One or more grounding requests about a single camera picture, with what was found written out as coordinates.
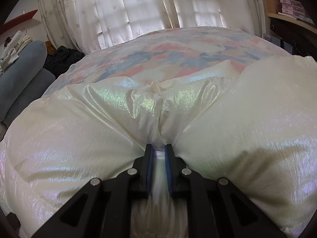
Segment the bed sheet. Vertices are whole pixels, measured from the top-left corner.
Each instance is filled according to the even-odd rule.
[[[44,93],[69,84],[96,83],[127,76],[150,84],[230,60],[242,72],[246,66],[273,55],[290,55],[282,48],[241,30],[218,27],[174,28],[145,34],[127,43],[89,54],[73,64]]]

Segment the gray cushion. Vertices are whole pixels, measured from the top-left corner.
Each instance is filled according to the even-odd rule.
[[[0,122],[30,81],[43,67],[47,56],[45,42],[35,40],[0,77]]]
[[[13,120],[22,113],[31,102],[39,99],[54,81],[55,76],[48,70],[42,68],[10,107],[4,118],[4,123],[9,127]]]

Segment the white towel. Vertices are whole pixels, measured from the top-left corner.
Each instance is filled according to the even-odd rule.
[[[17,50],[17,54],[19,54],[29,43],[33,41],[33,37],[26,35],[21,43],[19,44],[19,48]]]
[[[0,72],[4,72],[8,66],[10,66],[16,59],[19,58],[15,46],[18,44],[21,36],[22,32],[18,31],[12,38],[11,42],[4,49],[4,52],[0,57]]]

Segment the pile of clothes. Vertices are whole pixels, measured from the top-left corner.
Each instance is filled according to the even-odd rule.
[[[43,68],[50,71],[58,78],[65,73],[69,67],[84,58],[85,54],[64,46],[59,47],[53,55],[47,55]]]
[[[12,39],[7,38],[5,43],[5,49],[0,57],[0,74],[3,74],[11,64],[13,64],[18,58],[19,53],[33,41],[33,38],[25,35],[22,41],[19,43],[19,40],[22,37],[22,32],[18,31]]]

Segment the red shelf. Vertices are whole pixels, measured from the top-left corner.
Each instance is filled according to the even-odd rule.
[[[33,18],[33,16],[37,13],[37,10],[27,12],[25,14],[22,14],[6,23],[3,24],[2,28],[0,29],[0,35],[6,32],[7,30],[13,28],[16,25],[19,25],[22,22],[25,22],[27,20],[30,20]]]

